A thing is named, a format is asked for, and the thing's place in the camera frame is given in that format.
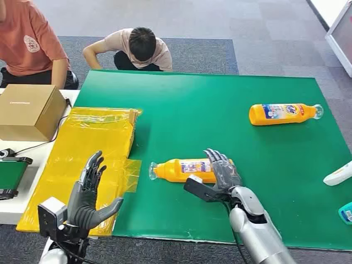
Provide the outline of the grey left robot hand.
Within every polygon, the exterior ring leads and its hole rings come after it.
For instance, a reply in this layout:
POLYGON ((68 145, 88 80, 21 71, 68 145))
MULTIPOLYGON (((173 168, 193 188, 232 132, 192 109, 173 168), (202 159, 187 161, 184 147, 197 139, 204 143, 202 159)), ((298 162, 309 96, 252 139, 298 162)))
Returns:
POLYGON ((93 154, 85 163, 79 179, 74 183, 67 205, 69 224, 91 230, 119 211, 124 201, 122 197, 117 197, 102 209, 96 208, 98 186, 107 169, 105 165, 100 166, 103 161, 101 150, 93 154))

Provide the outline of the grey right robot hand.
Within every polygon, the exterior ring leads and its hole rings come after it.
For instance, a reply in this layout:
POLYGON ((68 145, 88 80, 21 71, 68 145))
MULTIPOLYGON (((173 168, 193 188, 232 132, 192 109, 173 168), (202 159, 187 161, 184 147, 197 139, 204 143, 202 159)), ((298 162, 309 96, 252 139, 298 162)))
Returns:
POLYGON ((236 167, 226 155, 219 151, 207 148, 204 152, 209 159, 216 179, 213 193, 206 194, 205 201, 239 202, 238 197, 232 195, 235 187, 242 185, 242 178, 237 172, 236 167))

